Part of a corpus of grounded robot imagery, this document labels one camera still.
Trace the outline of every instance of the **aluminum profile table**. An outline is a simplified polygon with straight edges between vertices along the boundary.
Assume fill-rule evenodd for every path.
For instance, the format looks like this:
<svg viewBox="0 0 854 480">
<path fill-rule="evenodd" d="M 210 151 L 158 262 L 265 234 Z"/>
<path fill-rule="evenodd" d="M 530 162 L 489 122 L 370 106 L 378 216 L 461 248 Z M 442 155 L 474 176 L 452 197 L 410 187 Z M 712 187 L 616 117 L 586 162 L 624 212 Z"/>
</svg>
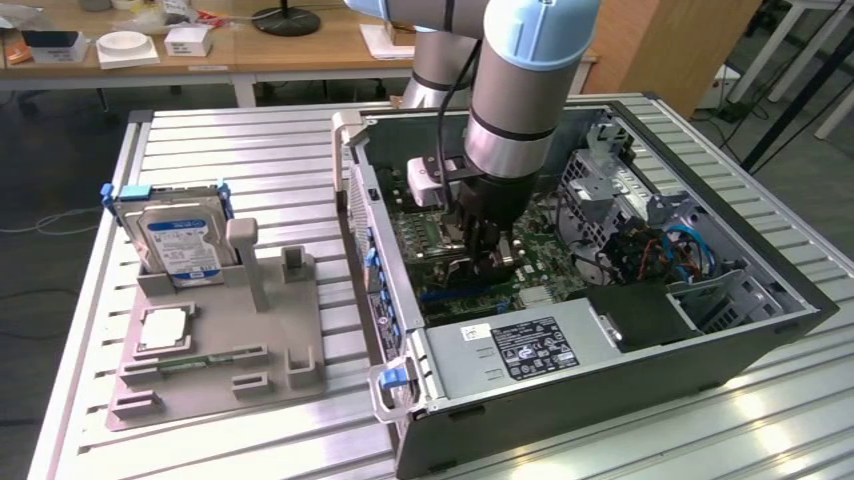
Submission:
<svg viewBox="0 0 854 480">
<path fill-rule="evenodd" d="M 854 472 L 854 264 L 697 133 L 641 95 L 618 99 L 843 310 L 724 387 L 466 464 L 436 478 L 839 478 Z M 158 112 L 138 117 L 114 183 L 229 179 L 259 254 L 305 244 L 318 258 L 329 365 L 325 397 L 125 432 L 105 427 L 138 257 L 109 215 L 101 230 L 30 478 L 394 477 L 372 414 L 366 343 L 333 203 L 330 117 L 349 104 Z M 662 190 L 677 182 L 636 144 Z"/>
</svg>

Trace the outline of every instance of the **blue cable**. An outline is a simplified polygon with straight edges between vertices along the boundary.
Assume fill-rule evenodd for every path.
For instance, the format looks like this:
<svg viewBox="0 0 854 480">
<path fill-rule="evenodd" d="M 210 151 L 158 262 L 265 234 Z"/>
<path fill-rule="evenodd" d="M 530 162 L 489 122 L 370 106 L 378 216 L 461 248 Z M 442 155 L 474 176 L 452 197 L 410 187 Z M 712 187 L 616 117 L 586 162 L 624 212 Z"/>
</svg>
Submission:
<svg viewBox="0 0 854 480">
<path fill-rule="evenodd" d="M 694 241 L 697 242 L 697 245 L 704 251 L 704 255 L 706 255 L 706 258 L 709 258 L 709 273 L 712 274 L 712 272 L 714 272 L 716 270 L 716 256 L 712 253 L 712 249 L 709 248 L 709 245 L 706 245 L 706 242 L 704 241 L 704 237 L 700 235 L 700 233 L 697 233 L 697 230 L 694 230 L 688 225 L 674 225 L 673 227 L 670 227 L 670 229 L 665 233 L 673 233 L 673 232 L 685 233 L 694 239 Z M 665 235 L 665 243 L 666 243 L 665 246 L 668 247 L 670 245 L 670 239 L 668 238 L 666 235 Z"/>
</svg>

